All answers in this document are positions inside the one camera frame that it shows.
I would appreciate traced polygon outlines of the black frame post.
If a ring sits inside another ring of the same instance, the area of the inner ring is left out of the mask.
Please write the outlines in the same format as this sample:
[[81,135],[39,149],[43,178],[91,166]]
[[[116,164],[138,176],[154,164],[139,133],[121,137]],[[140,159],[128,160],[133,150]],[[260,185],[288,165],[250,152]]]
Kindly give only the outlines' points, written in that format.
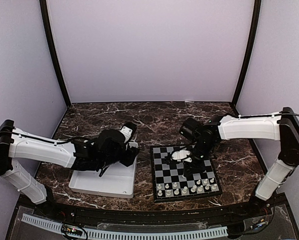
[[60,62],[59,62],[59,58],[58,58],[58,54],[54,42],[52,26],[51,26],[49,10],[48,10],[48,2],[46,0],[39,0],[39,6],[40,6],[41,18],[42,18],[42,23],[45,32],[45,38],[47,41],[47,46],[52,61],[53,69],[56,75],[57,83],[60,88],[64,103],[66,107],[69,108],[72,105],[72,103],[70,100],[68,90],[66,88],[65,80],[62,74],[62,70],[61,70],[61,66],[60,66]]
[[260,18],[260,12],[261,12],[261,0],[255,0],[253,5],[253,12],[252,12],[252,18],[250,23],[250,29],[249,29],[249,35],[246,43],[246,49],[244,58],[241,65],[241,70],[238,76],[236,88],[231,100],[231,105],[235,109],[237,107],[240,95],[242,93],[242,89],[244,86],[244,82],[247,76],[248,67],[250,64],[250,60],[252,57],[252,52],[254,48],[254,43],[257,35],[257,29],[258,29],[258,23]]

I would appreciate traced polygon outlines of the black front rail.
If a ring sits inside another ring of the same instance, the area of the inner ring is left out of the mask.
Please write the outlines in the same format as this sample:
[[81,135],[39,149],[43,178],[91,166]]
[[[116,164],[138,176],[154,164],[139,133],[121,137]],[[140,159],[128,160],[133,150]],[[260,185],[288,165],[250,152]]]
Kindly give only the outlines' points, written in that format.
[[119,209],[118,204],[105,208],[83,207],[56,202],[54,206],[35,207],[34,211],[53,220],[78,225],[95,226],[101,222],[111,224],[159,224],[241,222],[263,214],[263,210],[250,207],[248,202],[223,204],[217,197],[196,198],[176,202],[144,202]]

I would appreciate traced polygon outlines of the white chess rook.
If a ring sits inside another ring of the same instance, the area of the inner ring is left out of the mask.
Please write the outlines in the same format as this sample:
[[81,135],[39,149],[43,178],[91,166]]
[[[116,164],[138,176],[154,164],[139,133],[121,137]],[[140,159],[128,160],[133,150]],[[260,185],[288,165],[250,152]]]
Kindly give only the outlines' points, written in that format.
[[159,197],[161,197],[161,196],[163,195],[163,192],[162,192],[161,190],[159,190],[159,191],[157,192],[157,195],[158,195]]

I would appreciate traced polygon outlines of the white chess queen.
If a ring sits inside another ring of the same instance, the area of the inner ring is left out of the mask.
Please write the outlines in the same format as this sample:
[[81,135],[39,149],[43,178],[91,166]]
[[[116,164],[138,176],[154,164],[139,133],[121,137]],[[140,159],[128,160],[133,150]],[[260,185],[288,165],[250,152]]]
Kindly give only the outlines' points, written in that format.
[[181,190],[181,194],[182,194],[183,196],[186,196],[186,195],[189,194],[189,193],[188,193],[188,187],[187,187],[187,186],[185,186],[185,187]]

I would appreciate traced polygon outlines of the left black frame post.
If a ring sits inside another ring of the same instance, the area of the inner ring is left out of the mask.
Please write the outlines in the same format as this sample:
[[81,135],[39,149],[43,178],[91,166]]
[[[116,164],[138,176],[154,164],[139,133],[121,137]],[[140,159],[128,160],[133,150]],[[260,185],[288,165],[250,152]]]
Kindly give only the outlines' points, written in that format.
[[59,58],[58,58],[58,54],[54,42],[52,26],[51,26],[49,10],[48,10],[48,2],[46,0],[39,0],[39,6],[40,6],[41,18],[42,18],[42,23],[45,32],[45,38],[47,41],[47,46],[52,61],[53,69],[56,75],[57,83],[60,88],[64,103],[66,107],[69,108],[72,105],[72,103],[70,100],[68,90],[66,88],[65,80],[62,74],[62,70],[61,70],[61,66],[60,66],[60,62],[59,62]]

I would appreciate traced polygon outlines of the white bishop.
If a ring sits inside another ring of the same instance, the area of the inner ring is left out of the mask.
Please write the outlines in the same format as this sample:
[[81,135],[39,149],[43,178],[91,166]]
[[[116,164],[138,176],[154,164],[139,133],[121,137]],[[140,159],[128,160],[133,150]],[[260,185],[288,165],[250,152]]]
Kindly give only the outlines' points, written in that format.
[[201,185],[197,188],[198,193],[202,193],[204,191],[204,187]]
[[194,185],[194,186],[190,189],[190,191],[191,191],[192,193],[195,193],[195,192],[196,192],[196,189],[197,189],[197,186]]

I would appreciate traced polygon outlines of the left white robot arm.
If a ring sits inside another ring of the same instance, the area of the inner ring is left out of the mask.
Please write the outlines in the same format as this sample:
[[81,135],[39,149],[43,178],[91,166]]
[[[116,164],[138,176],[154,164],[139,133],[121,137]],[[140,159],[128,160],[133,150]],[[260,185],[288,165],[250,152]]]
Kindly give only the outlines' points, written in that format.
[[49,218],[60,214],[52,190],[39,183],[19,163],[19,159],[46,162],[73,171],[94,171],[103,176],[113,164],[131,166],[139,149],[130,145],[136,124],[126,122],[120,129],[105,129],[93,138],[82,136],[55,140],[27,133],[7,119],[0,126],[0,177],[26,195]]

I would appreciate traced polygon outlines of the white plastic compartment tray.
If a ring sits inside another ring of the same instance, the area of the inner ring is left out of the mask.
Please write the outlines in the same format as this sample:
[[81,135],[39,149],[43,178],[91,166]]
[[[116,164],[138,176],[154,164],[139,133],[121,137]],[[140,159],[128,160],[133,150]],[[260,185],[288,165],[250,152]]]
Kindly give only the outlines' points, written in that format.
[[73,171],[68,187],[76,193],[131,199],[134,196],[137,157],[126,167],[117,162],[100,177],[96,171]]

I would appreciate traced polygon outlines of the right black frame post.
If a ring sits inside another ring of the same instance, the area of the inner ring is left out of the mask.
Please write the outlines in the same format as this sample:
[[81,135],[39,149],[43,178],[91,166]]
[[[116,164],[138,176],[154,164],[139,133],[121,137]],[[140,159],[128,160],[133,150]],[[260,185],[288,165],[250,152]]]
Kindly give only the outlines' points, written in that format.
[[261,12],[261,0],[255,0],[253,5],[253,12],[252,12],[252,18],[250,23],[250,29],[249,29],[249,35],[246,43],[246,49],[244,58],[241,65],[241,70],[238,76],[236,88],[231,100],[231,105],[235,109],[237,107],[240,95],[242,93],[242,89],[244,86],[244,82],[247,76],[248,67],[250,64],[250,60],[252,57],[252,52],[254,48],[254,43],[257,35],[257,29],[258,29],[258,23],[260,18],[260,12]]

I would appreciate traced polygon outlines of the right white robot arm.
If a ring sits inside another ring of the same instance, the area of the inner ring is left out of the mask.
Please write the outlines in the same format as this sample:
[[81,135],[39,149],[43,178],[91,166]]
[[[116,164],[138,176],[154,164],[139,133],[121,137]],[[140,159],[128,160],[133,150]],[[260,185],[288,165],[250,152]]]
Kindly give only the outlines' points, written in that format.
[[221,141],[254,141],[267,172],[254,191],[255,198],[244,207],[249,217],[257,216],[264,209],[263,201],[267,201],[299,166],[299,114],[291,107],[257,115],[216,115],[205,123],[189,117],[179,132],[194,144],[188,171],[197,169]]

